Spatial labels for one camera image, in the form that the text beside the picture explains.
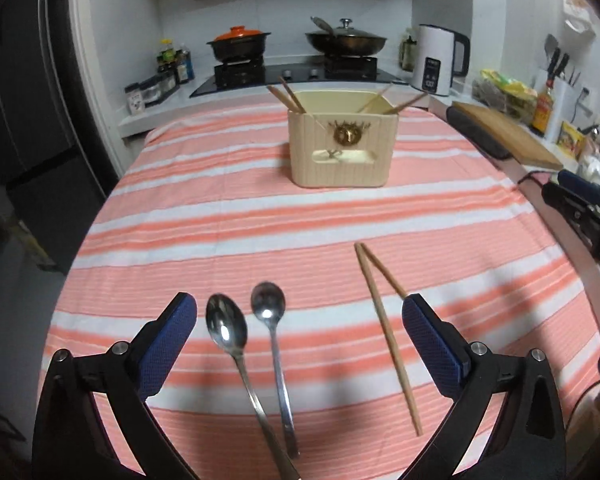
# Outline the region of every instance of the striped tablecloth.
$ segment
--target striped tablecloth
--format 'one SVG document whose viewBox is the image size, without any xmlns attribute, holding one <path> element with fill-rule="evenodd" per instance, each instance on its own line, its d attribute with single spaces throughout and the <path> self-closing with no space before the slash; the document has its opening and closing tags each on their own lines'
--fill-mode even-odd
<svg viewBox="0 0 600 480">
<path fill-rule="evenodd" d="M 600 338 L 583 286 L 514 184 L 448 124 L 401 114 L 388 184 L 306 190 L 290 181 L 286 113 L 262 98 L 226 101 L 154 130 L 91 227 L 59 299 L 43 370 L 130 340 L 178 291 L 198 323 L 148 405 L 203 480 L 271 480 L 276 471 L 232 359 L 209 339 L 206 300 L 223 292 L 246 314 L 246 363 L 280 432 L 269 337 L 251 289 L 282 287 L 283 368 L 305 479 L 396 478 L 450 407 L 377 278 L 414 386 L 416 437 L 353 244 L 365 240 L 410 292 L 468 340 L 523 355 L 544 349 L 565 414 L 597 378 Z M 484 446 L 494 398 L 464 464 Z M 103 420 L 123 463 L 138 468 L 110 408 Z"/>
</svg>

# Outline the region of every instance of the electric kettle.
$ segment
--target electric kettle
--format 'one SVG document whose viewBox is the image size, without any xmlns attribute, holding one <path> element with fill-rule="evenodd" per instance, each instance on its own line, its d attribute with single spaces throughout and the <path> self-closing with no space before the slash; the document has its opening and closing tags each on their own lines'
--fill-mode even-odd
<svg viewBox="0 0 600 480">
<path fill-rule="evenodd" d="M 454 70 L 456 43 L 464 46 L 460 71 Z M 469 73 L 470 54 L 471 40 L 464 34 L 435 25 L 420 25 L 418 58 L 411 85 L 429 94 L 449 95 L 453 76 Z"/>
</svg>

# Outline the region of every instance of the wooden cutting board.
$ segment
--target wooden cutting board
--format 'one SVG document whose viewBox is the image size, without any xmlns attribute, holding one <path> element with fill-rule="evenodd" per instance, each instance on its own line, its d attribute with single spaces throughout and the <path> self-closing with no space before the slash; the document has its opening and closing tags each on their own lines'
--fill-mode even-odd
<svg viewBox="0 0 600 480">
<path fill-rule="evenodd" d="M 562 163 L 533 135 L 525 131 L 505 114 L 490 108 L 454 102 L 453 106 L 471 117 L 511 155 L 525 166 L 537 166 L 548 170 L 561 170 Z"/>
</svg>

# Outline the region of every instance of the knife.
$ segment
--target knife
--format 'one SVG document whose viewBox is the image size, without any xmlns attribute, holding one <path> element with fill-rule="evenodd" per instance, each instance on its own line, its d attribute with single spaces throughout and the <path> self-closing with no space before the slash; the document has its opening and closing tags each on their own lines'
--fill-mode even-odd
<svg viewBox="0 0 600 480">
<path fill-rule="evenodd" d="M 560 59 L 561 53 L 562 53 L 562 51 L 559 48 L 556 48 L 554 50 L 554 55 L 552 56 L 551 63 L 549 63 L 549 68 L 547 69 L 547 73 L 548 73 L 547 79 L 552 79 L 555 77 L 554 70 L 555 70 L 555 66 L 558 64 L 558 60 Z"/>
<path fill-rule="evenodd" d="M 562 61 L 560 62 L 560 65 L 558 65 L 558 68 L 555 69 L 554 77 L 560 77 L 560 74 L 564 72 L 565 68 L 567 68 L 570 59 L 571 57 L 569 56 L 569 54 L 565 54 L 564 56 L 562 56 Z"/>
</svg>

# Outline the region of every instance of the orange pot lid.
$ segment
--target orange pot lid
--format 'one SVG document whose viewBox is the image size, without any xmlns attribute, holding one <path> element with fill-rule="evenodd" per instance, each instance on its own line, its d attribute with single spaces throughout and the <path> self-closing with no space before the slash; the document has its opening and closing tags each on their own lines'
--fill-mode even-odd
<svg viewBox="0 0 600 480">
<path fill-rule="evenodd" d="M 232 27 L 229 32 L 220 34 L 214 41 L 230 40 L 231 38 L 242 38 L 244 36 L 256 36 L 256 34 L 262 34 L 262 31 L 244 28 L 244 25 L 238 25 L 237 27 Z"/>
</svg>

